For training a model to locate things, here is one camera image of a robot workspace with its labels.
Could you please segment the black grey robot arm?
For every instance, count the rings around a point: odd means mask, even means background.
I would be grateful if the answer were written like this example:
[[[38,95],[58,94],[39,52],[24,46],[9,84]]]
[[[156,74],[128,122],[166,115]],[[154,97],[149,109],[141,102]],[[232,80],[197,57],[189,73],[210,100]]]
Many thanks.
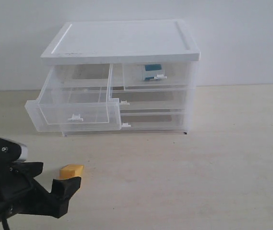
[[[8,218],[17,214],[61,218],[68,212],[69,201],[81,186],[81,178],[52,181],[48,192],[35,177],[43,170],[42,162],[18,162],[18,155],[0,153],[0,223],[9,229]]]

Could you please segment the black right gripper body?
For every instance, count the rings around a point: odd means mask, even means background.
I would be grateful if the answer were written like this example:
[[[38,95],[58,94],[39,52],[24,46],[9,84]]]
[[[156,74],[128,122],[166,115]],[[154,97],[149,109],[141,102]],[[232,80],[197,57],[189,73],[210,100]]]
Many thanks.
[[[61,218],[81,187],[81,177],[54,179],[48,192],[35,177],[42,173],[42,162],[0,160],[0,218],[16,214]]]

